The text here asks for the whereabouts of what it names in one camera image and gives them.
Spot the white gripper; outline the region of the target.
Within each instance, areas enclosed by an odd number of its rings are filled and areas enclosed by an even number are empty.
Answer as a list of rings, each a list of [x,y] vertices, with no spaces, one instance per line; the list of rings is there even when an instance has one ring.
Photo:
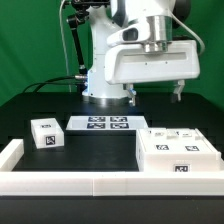
[[[125,84],[129,104],[136,105],[136,91],[133,84],[159,81],[173,81],[172,101],[180,102],[185,87],[183,79],[194,79],[200,74],[196,43],[173,41],[168,51],[146,53],[140,44],[118,45],[105,56],[105,80],[109,84]]]

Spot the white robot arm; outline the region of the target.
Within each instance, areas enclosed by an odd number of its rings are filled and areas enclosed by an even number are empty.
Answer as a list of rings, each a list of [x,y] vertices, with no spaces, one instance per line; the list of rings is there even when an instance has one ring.
[[[93,65],[83,96],[100,104],[135,101],[135,83],[174,81],[181,98],[187,79],[199,76],[195,40],[175,38],[191,0],[109,0],[88,9]]]

